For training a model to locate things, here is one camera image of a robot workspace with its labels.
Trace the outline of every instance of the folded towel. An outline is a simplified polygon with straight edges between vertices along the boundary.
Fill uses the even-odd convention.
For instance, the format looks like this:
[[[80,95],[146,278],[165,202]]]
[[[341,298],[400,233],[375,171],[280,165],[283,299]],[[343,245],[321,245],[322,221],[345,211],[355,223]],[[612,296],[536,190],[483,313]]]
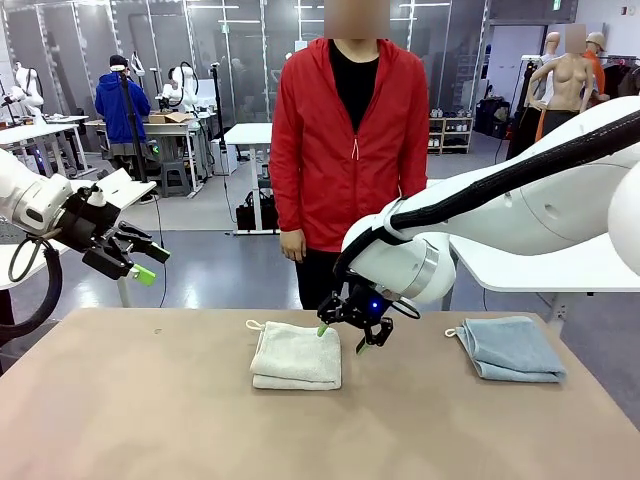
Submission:
[[[260,331],[249,369],[255,388],[336,390],[342,385],[340,337],[333,328],[318,337],[317,328],[253,320],[246,325]]]
[[[566,377],[562,362],[530,318],[466,319],[445,335],[457,335],[478,375],[487,380],[559,383]]]

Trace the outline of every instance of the red hoodie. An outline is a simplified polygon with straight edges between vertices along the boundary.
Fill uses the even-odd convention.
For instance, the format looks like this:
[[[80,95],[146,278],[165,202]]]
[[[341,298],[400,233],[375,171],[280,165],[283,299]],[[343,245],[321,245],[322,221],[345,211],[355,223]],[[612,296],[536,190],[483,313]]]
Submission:
[[[307,247],[340,252],[358,219],[426,187],[427,79],[412,53],[378,41],[371,103],[357,132],[338,96],[329,40],[285,64],[274,113],[269,171],[281,230]]]

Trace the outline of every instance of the towel loop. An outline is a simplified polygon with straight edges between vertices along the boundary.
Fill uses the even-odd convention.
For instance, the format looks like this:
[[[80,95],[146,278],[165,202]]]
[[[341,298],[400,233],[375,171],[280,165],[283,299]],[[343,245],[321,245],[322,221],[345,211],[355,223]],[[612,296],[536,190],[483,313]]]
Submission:
[[[256,322],[255,320],[247,320],[244,324],[249,330],[257,330],[258,332],[264,332],[264,325]]]

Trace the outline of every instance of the person in blue jacket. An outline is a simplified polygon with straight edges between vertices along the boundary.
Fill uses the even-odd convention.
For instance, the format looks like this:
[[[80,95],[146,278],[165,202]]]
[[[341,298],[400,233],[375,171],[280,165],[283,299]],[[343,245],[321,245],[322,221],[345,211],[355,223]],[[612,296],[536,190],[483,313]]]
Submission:
[[[128,68],[129,62],[120,55],[112,55],[109,59],[109,67]],[[111,144],[132,144],[133,136],[129,119],[127,118],[127,104],[121,85],[120,73],[112,71],[100,77],[100,83],[96,89],[96,111],[104,117],[107,124],[107,137]],[[136,125],[140,142],[146,140],[142,117],[149,115],[151,105],[142,89],[133,81],[129,82],[129,94],[136,114]]]
[[[109,67],[111,73],[100,77],[100,83],[96,89],[96,111],[104,117],[107,125],[107,137],[109,138],[111,154],[113,156],[111,164],[116,169],[124,167],[130,174],[133,174],[137,180],[140,180],[137,168],[134,167],[137,163],[135,149],[133,147],[133,135],[129,124],[127,104],[124,98],[122,77],[119,73],[119,70],[124,67],[127,70],[128,76],[129,62],[121,55],[112,55],[109,59]],[[133,104],[133,110],[136,116],[140,148],[145,157],[145,170],[147,173],[152,173],[149,172],[149,170],[153,169],[153,165],[156,162],[153,162],[152,155],[147,147],[146,134],[144,126],[142,125],[142,117],[149,115],[151,105],[149,105],[149,100],[147,100],[147,96],[142,91],[142,88],[130,79],[127,79],[127,82],[129,84],[131,103]],[[142,203],[149,200],[153,200],[153,197],[143,198]]]

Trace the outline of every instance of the hand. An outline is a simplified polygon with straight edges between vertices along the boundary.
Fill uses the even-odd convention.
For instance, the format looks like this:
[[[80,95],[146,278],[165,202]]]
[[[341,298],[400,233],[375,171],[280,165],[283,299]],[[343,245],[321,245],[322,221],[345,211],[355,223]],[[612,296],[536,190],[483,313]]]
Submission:
[[[536,110],[539,110],[541,112],[544,112],[547,109],[547,106],[541,102],[540,100],[535,100],[533,102],[531,102],[531,107],[535,108]]]
[[[280,232],[280,249],[289,260],[302,263],[307,256],[307,241],[302,230]]]

